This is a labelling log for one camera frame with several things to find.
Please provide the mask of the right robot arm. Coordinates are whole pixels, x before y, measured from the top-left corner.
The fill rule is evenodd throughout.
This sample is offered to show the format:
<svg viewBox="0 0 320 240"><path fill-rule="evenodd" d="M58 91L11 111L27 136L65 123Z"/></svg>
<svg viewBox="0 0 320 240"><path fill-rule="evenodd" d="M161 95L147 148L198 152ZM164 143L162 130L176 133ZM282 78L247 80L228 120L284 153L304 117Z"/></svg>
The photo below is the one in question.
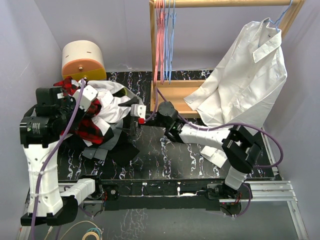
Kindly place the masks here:
<svg viewBox="0 0 320 240"><path fill-rule="evenodd" d="M169 101L161 102L157 110L151 113L149 121L145 120L146 107L138 103L137 97L118 106L130 110L131 124L127 130L129 133L142 124L160 127L165 129L165 136L172 142L199 144L223 152L230 168L224 182L209 191L212 195L236 198L262 151L244 126L234 125L230 128L209 130L204 126L186 123Z"/></svg>

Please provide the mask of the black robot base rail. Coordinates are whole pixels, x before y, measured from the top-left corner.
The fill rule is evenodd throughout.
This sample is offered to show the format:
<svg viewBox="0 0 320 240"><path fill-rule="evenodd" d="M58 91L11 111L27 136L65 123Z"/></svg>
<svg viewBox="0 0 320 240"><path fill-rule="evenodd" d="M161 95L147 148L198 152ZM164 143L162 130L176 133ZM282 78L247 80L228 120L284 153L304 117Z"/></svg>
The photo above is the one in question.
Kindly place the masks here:
<svg viewBox="0 0 320 240"><path fill-rule="evenodd" d="M249 183L228 189L223 179L102 180L102 196L87 198L84 206L99 205L104 211L128 209L203 209L236 214L240 204L253 198Z"/></svg>

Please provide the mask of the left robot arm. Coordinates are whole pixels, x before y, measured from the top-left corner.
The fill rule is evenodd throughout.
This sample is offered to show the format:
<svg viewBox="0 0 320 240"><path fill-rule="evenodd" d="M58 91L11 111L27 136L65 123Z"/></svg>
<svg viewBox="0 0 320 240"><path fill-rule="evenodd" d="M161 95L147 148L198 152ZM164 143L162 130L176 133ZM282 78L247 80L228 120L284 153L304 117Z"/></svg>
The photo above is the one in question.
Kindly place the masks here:
<svg viewBox="0 0 320 240"><path fill-rule="evenodd" d="M19 124L29 176L29 206L20 223L61 226L75 220L78 206L88 196L97 200L103 195L104 188L92 177L78 180L64 192L58 180L58 149L67 133L78 127L98 92L82 86L69 94L55 86L38 88L35 95L37 103Z"/></svg>

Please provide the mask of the red black plaid shirt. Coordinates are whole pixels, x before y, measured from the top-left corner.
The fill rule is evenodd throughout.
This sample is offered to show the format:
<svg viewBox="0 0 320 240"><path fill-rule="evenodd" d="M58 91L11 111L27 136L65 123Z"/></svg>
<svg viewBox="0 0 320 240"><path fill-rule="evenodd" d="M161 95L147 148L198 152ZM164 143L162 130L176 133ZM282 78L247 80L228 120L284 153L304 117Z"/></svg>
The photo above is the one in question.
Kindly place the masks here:
<svg viewBox="0 0 320 240"><path fill-rule="evenodd" d="M62 87L71 96L76 92L76 90L81 88L81 85L77 81L73 80L71 76L67 76L64 80L54 83L53 86ZM102 144L104 134L92 121L92 118L100 112L101 108L102 105L99 100L93 100L88 111L79 123L77 130L70 130L69 133L76 134L81 139L93 144Z"/></svg>

